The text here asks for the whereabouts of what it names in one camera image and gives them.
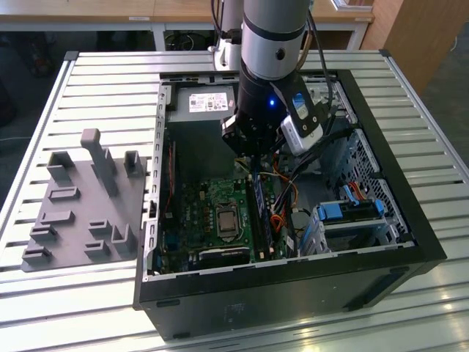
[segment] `black cable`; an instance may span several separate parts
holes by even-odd
[[[170,47],[170,51],[173,51],[173,50],[176,50],[176,51],[191,51],[195,45],[195,42],[193,41],[192,37],[191,37],[191,34],[188,34],[188,33],[182,33],[182,32],[179,32],[179,31],[174,31],[173,34],[170,34],[168,37],[166,38],[169,38],[169,37],[173,37],[172,41],[169,43],[169,47]],[[182,41],[182,38],[183,37],[187,37],[190,42],[188,41]],[[192,43],[192,46],[190,49],[188,50],[185,50],[184,48],[184,44],[186,43]]]
[[[299,213],[305,213],[307,216],[311,216],[311,211],[305,208],[298,208]]]
[[[285,144],[285,136],[282,134],[278,138],[278,141],[270,148],[271,151],[275,152],[281,148],[282,145]]]
[[[312,27],[313,33],[314,33],[314,37],[316,38],[317,51],[320,54],[321,66],[322,66],[322,71],[323,71],[324,77],[325,77],[325,83],[328,85],[328,94],[329,94],[329,96],[328,96],[328,107],[330,109],[332,107],[332,100],[333,100],[332,83],[330,82],[330,76],[329,76],[328,68],[325,65],[324,52],[322,51],[320,37],[317,34],[316,24],[314,23],[313,16],[312,16],[310,11],[308,11],[308,22],[311,24],[311,27]]]
[[[218,32],[217,32],[217,30],[215,29],[215,31],[213,31],[213,45],[214,45],[214,46],[218,44],[218,38],[217,38],[217,36],[218,36]]]
[[[244,171],[246,171],[247,173],[249,173],[249,174],[251,173],[251,172],[249,171],[249,166],[246,165],[246,164],[244,164],[242,161],[234,160],[234,162],[237,163],[237,164],[239,164],[239,165],[241,165],[241,168],[242,168]]]
[[[301,227],[300,229],[295,229],[295,236],[298,240],[300,240],[303,237],[303,234],[299,235],[301,231],[304,231],[306,226]]]
[[[292,191],[288,192],[288,197],[285,200],[285,217],[287,218],[288,231],[287,235],[293,240],[293,250],[287,250],[287,258],[296,257],[298,253],[298,237],[295,233],[295,226],[293,226],[292,220]]]
[[[336,121],[336,113],[335,112],[330,113],[329,120],[324,129],[324,136],[327,136],[332,131],[332,126],[334,125],[335,121]]]
[[[296,64],[296,69],[299,70],[303,67],[306,62],[306,58],[308,57],[309,48],[311,47],[311,40],[313,38],[313,27],[311,26],[311,22],[309,18],[306,18],[306,23],[308,24],[308,34],[306,35],[306,40],[303,46],[303,51],[301,51],[300,59]]]
[[[220,8],[220,0],[218,0],[218,9]],[[221,2],[221,15],[220,15],[220,32],[221,32],[221,35],[220,37],[223,35],[223,12],[225,10],[225,1],[222,1]]]
[[[212,7],[212,22],[215,26],[215,30],[218,33],[218,36],[221,38],[221,27],[218,24],[217,16],[215,15],[215,0],[210,1],[210,6]],[[218,10],[220,9],[220,1],[218,0]]]
[[[329,136],[323,137],[318,143],[316,143],[309,152],[307,152],[300,160],[300,162],[297,164],[297,166],[293,169],[292,173],[289,176],[288,184],[285,187],[285,189],[280,193],[278,196],[276,202],[274,203],[274,213],[278,212],[279,205],[283,203],[285,200],[285,196],[287,195],[288,190],[290,189],[291,185],[296,181],[297,177],[300,175],[301,172],[306,170],[308,168],[308,165],[312,163],[313,161],[317,160],[322,153],[324,152],[324,149],[333,141],[348,137],[350,134],[353,133],[355,129],[354,128],[345,128],[343,130],[331,133]]]

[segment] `floor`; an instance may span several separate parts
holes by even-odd
[[[422,100],[469,165],[469,23],[465,24],[457,42],[426,88]],[[67,50],[95,51],[95,43],[96,34],[92,32],[58,33],[50,48],[51,56],[60,65]],[[2,139],[32,136],[55,75],[33,78],[13,50],[0,48],[0,79],[18,109],[18,116],[0,128],[1,207],[29,143],[28,139]]]

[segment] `aluminum table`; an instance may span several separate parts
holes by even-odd
[[[371,309],[166,344],[132,308],[136,262],[24,273],[21,255],[50,177],[53,150],[73,160],[83,128],[115,158],[151,158],[159,73],[212,71],[206,52],[79,54],[64,61],[0,213],[0,350],[454,351],[469,343],[469,172],[392,58],[326,51],[350,69],[448,260]],[[305,69],[320,69],[311,52]]]

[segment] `colorful wires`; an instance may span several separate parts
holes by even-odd
[[[276,232],[280,231],[282,226],[285,226],[285,228],[288,227],[285,219],[278,214],[273,214],[270,217],[270,223],[272,224]]]
[[[355,181],[349,182],[348,186],[354,191],[355,195],[357,196],[358,200],[365,200],[366,197],[361,193],[360,187],[358,186],[358,183]]]
[[[274,160],[273,160],[273,172],[275,174],[277,174],[283,181],[292,184],[293,190],[295,191],[295,200],[293,201],[292,208],[296,207],[296,203],[298,202],[298,188],[293,183],[293,181],[290,181],[290,179],[287,176],[285,176],[285,175],[283,175],[279,172],[277,160],[275,159],[275,155],[274,155]]]

